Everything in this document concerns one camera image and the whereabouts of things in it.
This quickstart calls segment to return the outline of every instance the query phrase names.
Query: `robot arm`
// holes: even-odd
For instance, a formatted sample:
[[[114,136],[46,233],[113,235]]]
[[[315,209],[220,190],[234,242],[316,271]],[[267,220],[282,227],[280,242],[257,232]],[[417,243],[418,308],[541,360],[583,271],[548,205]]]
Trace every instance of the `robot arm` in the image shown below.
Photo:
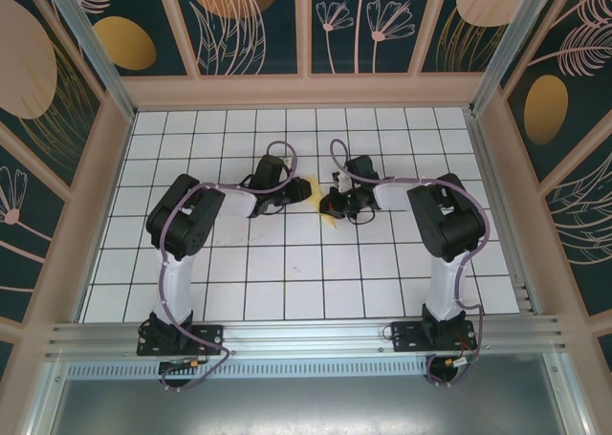
[[[274,188],[279,185],[283,170],[287,171],[288,168],[280,158],[265,155],[255,173],[246,179],[249,181],[248,189],[256,191]],[[170,212],[187,192],[198,184],[199,181],[193,177],[180,175],[146,221],[146,230],[151,234],[151,244],[158,250],[160,265],[163,263],[160,240]],[[270,194],[256,194],[230,188],[228,185],[225,188],[219,185],[218,188],[204,189],[196,193],[185,203],[172,221],[164,242],[167,253],[163,281],[164,298],[166,308],[181,327],[192,333],[193,312],[189,299],[193,264],[197,252],[208,239],[216,217],[221,215],[255,218],[266,213],[270,206],[283,207],[303,201],[310,195],[310,184],[293,177],[285,187]],[[148,322],[147,328],[152,331],[156,346],[147,345],[147,351],[164,350],[165,355],[185,354],[189,339],[171,324],[159,294]],[[143,349],[139,347],[139,354],[149,355]]]
[[[345,165],[349,173],[378,180],[372,161],[359,156]],[[456,297],[455,281],[461,262],[478,246],[485,234],[485,224],[476,207],[458,192],[439,185],[359,184],[346,183],[344,174],[334,174],[335,186],[321,200],[321,213],[335,218],[355,219],[363,208],[374,210],[412,210],[423,243],[431,254],[431,283],[423,307],[422,328],[429,345],[436,348],[466,325],[465,312],[457,304],[461,299],[465,273],[459,281]],[[439,180],[463,188],[454,174]]]

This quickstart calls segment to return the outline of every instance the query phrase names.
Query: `grid line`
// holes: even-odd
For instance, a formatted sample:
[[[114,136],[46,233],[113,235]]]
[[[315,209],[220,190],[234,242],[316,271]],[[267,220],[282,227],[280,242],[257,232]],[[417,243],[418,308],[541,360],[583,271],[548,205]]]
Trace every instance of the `grid line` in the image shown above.
[[[258,110],[255,110],[255,128],[253,129],[253,138],[252,138],[252,163],[251,163],[251,172],[255,171],[255,141],[257,140],[257,136],[255,134],[255,129],[257,127],[257,114],[258,114]],[[221,153],[223,153],[223,150],[225,149],[225,144],[224,146],[221,148]],[[245,260],[245,299],[243,301],[243,310],[242,310],[242,319],[246,320],[247,319],[247,296],[249,295],[249,293],[247,292],[247,288],[249,287],[249,253],[250,251],[250,243],[251,243],[251,218],[247,218],[247,220],[249,220],[249,226],[247,227],[247,258]]]
[[[169,112],[167,112],[165,114],[165,120],[164,120],[164,132],[162,134],[162,142],[160,142],[160,151],[158,153],[158,157],[160,157],[162,155],[162,146],[164,145],[164,135],[165,135],[165,125],[168,122],[168,115]],[[151,180],[152,183],[155,183],[155,176],[157,175],[157,166],[159,163],[159,159],[155,162],[155,169],[153,169],[153,179]],[[149,198],[146,201],[146,209],[149,209],[149,203],[151,202],[151,196],[153,195],[153,185],[151,185],[151,188],[149,189]],[[142,234],[144,233],[144,228],[145,228],[145,224],[146,224],[146,219],[143,220],[143,224],[142,224],[142,228],[141,228],[141,235],[139,236],[139,245],[142,242]],[[125,321],[125,315],[127,314],[127,306],[130,302],[130,295],[132,294],[132,285],[134,284],[134,274],[136,273],[136,265],[138,263],[138,256],[141,253],[140,251],[140,247],[139,249],[136,251],[136,258],[134,259],[134,267],[132,268],[132,276],[130,277],[130,286],[127,289],[127,298],[125,299],[125,307],[123,308],[123,317],[121,318],[121,321]]]
[[[228,112],[225,112],[225,121],[223,123],[223,132],[224,132],[224,140],[225,140],[225,130],[228,125]],[[221,183],[221,164],[223,160],[219,163],[219,174],[217,176],[217,184]],[[210,267],[212,266],[212,251],[214,244],[214,226],[212,227],[212,231],[210,232],[210,252],[208,253],[208,274],[207,274],[207,289],[206,294],[204,295],[204,310],[202,312],[202,320],[207,318],[207,305],[208,305],[208,287],[210,286]]]
[[[378,115],[376,113],[376,110],[374,111],[374,118],[376,119],[376,127],[378,129],[379,124],[378,124]],[[346,139],[348,141],[348,154],[346,155],[346,161],[351,159],[351,141],[348,140],[349,139],[349,133],[348,133],[348,121],[346,123]],[[357,240],[357,257],[358,260],[360,262],[360,285],[361,285],[361,307],[363,308],[363,317],[366,318],[367,317],[367,313],[365,311],[365,288],[363,287],[363,267],[361,265],[361,246],[360,246],[360,231],[357,225],[357,221],[355,223],[355,239]]]
[[[344,110],[344,119],[346,120],[346,109]],[[318,153],[318,111],[315,110],[315,128],[316,128],[316,141],[317,141],[317,177],[320,179],[321,178],[321,165],[320,162],[318,161],[319,158],[319,153]],[[318,232],[319,232],[319,239],[320,239],[320,253],[321,253],[321,289],[323,291],[323,318],[327,318],[327,313],[325,312],[325,260],[324,255],[323,255],[323,224],[321,223],[321,219],[320,217],[318,218]],[[285,226],[285,237],[287,237],[287,227]]]

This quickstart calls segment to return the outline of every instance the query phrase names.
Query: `silver metal surface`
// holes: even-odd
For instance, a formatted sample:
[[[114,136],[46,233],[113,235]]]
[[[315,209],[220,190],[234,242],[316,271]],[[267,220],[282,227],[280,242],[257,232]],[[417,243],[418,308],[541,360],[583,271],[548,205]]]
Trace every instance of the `silver metal surface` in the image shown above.
[[[195,370],[182,370],[167,379],[199,378],[218,360]],[[68,367],[67,381],[158,380],[160,363],[148,361],[81,361]],[[382,357],[369,359],[234,359],[210,375],[211,380],[261,378],[339,378],[362,376],[410,376],[426,373],[426,357]]]
[[[121,82],[117,69],[100,44],[89,19],[78,5],[77,0],[53,0],[80,47],[89,57],[106,89],[117,101],[128,119],[134,118],[134,105]]]
[[[558,360],[557,366],[562,373],[563,383],[567,388],[568,394],[571,396],[571,399],[569,399],[569,404],[572,406],[572,414],[577,414],[579,418],[579,427],[582,431],[577,433],[595,435],[595,428],[593,426],[593,422],[591,421],[591,416],[588,412],[584,397],[582,396],[582,391],[580,390],[578,379],[574,373],[574,368],[572,366],[572,362],[570,361],[569,355],[558,354],[553,356],[553,358]],[[564,410],[566,404],[567,403],[565,402],[559,402],[560,409]]]
[[[592,432],[585,430],[586,426],[576,404],[575,397],[578,394],[570,388],[567,382],[565,366],[560,361],[563,355],[565,354],[543,354],[543,358],[565,431],[573,435],[590,434]]]
[[[543,360],[487,356],[468,380],[422,376],[211,380],[185,392],[156,381],[68,381],[54,435],[558,435]]]
[[[487,70],[482,76],[472,99],[472,109],[475,116],[481,115],[497,86],[512,63],[514,56],[520,50],[523,41],[529,35],[546,0],[522,0],[514,19],[508,25],[495,49]]]
[[[469,319],[477,331],[477,317]],[[394,356],[391,342],[383,338],[383,329],[394,320],[406,318],[227,322],[224,345],[235,352],[230,360]],[[137,323],[57,325],[51,334],[48,360],[155,360],[136,356],[138,327]],[[564,349],[557,320],[548,315],[487,315],[483,346],[483,354]]]
[[[68,371],[65,362],[44,363],[28,412],[25,434],[48,435],[57,415]]]
[[[466,123],[513,284],[526,290],[528,301],[531,303],[531,311],[541,313],[540,303],[532,282],[533,279],[523,249],[518,245],[518,231],[510,213],[506,194],[501,187],[499,174],[492,161],[491,150],[485,133],[478,118],[466,116]],[[523,305],[522,308],[522,311],[530,311],[528,306]]]

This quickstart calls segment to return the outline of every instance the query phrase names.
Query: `yellow stain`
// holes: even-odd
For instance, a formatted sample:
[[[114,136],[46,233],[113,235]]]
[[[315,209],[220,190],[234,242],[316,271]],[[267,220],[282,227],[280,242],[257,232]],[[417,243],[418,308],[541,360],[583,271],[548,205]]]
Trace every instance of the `yellow stain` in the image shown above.
[[[321,185],[318,182],[318,178],[315,175],[309,175],[305,177],[305,179],[310,183],[310,189],[313,194],[311,194],[310,198],[308,198],[308,203],[313,206],[313,208],[317,211],[317,213],[322,216],[325,221],[329,224],[330,227],[336,229],[336,220],[329,215],[325,215],[318,211],[318,205],[323,199],[323,191],[321,190]]]
[[[525,102],[525,132],[538,145],[551,141],[565,121],[569,98],[565,84],[545,75],[532,85]]]

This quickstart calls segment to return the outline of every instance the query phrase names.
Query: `robotic arm base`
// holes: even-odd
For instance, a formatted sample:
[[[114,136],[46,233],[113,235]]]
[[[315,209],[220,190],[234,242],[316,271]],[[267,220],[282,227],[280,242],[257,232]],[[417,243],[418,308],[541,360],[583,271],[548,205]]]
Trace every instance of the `robotic arm base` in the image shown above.
[[[223,326],[193,325],[193,313],[181,324],[192,335],[208,342],[223,344]],[[139,329],[139,357],[198,357],[219,356],[221,351],[203,347],[181,334],[173,325],[158,319],[155,313],[149,316],[148,325]]]

